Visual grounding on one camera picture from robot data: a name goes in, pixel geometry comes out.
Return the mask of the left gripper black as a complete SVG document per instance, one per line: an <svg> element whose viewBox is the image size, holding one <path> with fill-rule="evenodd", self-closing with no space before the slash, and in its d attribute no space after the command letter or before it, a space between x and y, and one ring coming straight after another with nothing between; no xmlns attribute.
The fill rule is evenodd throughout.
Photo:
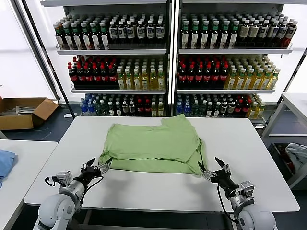
<svg viewBox="0 0 307 230"><path fill-rule="evenodd" d="M94 161L95 157L87 161L85 164L82 164L81 171L83 172L78 176L78 181L82 184L89 184L95 177L105 174L110 169L112 158L108 159L105 163L95 166L95 169L88 169L92 166Z"/></svg>

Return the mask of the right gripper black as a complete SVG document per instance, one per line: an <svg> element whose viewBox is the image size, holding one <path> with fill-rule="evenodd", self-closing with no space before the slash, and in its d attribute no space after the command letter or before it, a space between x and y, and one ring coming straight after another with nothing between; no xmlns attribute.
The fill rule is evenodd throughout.
<svg viewBox="0 0 307 230"><path fill-rule="evenodd" d="M224 163L221 159L215 157L216 162L221 167L221 169L211 172L204 167L204 164L198 162L202 177L206 180L219 184L225 192L232 192L239 188L239 185L234 183L231 176L229 164Z"/></svg>

